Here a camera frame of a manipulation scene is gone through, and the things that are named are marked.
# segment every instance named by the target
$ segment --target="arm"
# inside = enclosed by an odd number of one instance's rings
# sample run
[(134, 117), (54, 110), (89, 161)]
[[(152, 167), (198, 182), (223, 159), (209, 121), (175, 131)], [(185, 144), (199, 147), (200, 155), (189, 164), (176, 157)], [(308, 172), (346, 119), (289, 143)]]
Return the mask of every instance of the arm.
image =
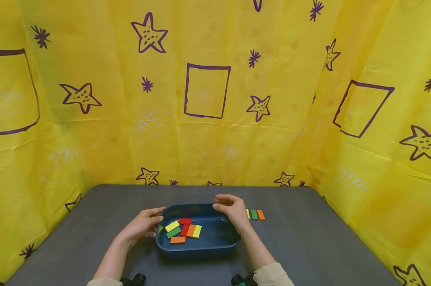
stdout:
[(252, 228), (246, 215), (246, 205), (241, 198), (233, 195), (216, 195), (213, 208), (226, 214), (241, 236), (252, 267), (255, 269), (254, 280), (259, 286), (293, 286), (287, 273), (276, 262)]
[(123, 267), (125, 266), (125, 259), (129, 249), (142, 237), (155, 237), (155, 228), (157, 224), (163, 220), (163, 216), (158, 215), (164, 208), (165, 207), (142, 210), (138, 216), (114, 238), (92, 280), (110, 278), (119, 281), (122, 277)]

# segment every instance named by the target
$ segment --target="beige sleeve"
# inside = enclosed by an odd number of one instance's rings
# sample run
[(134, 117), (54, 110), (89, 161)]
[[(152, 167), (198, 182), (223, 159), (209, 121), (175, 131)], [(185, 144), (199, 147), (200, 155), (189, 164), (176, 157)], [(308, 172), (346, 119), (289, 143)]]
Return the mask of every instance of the beige sleeve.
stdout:
[(258, 286), (294, 286), (278, 262), (255, 270), (254, 280)]
[(87, 286), (122, 286), (123, 283), (112, 278), (98, 278), (90, 281)]

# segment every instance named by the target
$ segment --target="blue plastic tray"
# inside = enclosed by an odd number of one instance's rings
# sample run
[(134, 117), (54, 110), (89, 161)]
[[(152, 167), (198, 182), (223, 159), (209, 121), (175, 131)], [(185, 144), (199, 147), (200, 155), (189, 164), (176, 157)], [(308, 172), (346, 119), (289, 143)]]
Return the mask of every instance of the blue plastic tray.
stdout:
[[(161, 253), (169, 259), (226, 256), (234, 251), (241, 240), (228, 217), (214, 210), (212, 204), (171, 205), (165, 208), (162, 216), (164, 218), (157, 228), (155, 242)], [(184, 244), (170, 244), (164, 228), (180, 218), (191, 218), (192, 224), (201, 225), (200, 238), (186, 238)]]

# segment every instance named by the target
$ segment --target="yellow fabric wall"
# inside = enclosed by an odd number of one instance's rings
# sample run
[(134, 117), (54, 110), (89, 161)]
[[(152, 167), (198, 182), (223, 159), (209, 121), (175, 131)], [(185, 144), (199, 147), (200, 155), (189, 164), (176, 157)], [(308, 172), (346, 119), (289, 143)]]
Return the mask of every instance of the yellow fabric wall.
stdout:
[(157, 183), (312, 186), (431, 286), (431, 0), (0, 0), (0, 285)]

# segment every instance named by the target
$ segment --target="gray table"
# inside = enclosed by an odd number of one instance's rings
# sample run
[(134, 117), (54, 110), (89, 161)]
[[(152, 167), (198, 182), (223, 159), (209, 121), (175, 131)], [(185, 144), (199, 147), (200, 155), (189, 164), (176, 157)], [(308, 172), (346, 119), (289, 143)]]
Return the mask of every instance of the gray table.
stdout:
[[(212, 202), (217, 193), (263, 210), (252, 225), (296, 286), (397, 286), (398, 281), (338, 215), (308, 187), (96, 186), (57, 226), (6, 286), (85, 286), (112, 239), (140, 210)], [(242, 243), (232, 257), (177, 264), (155, 240), (143, 239), (127, 258), (124, 276), (144, 273), (147, 285), (229, 286), (252, 272)]]

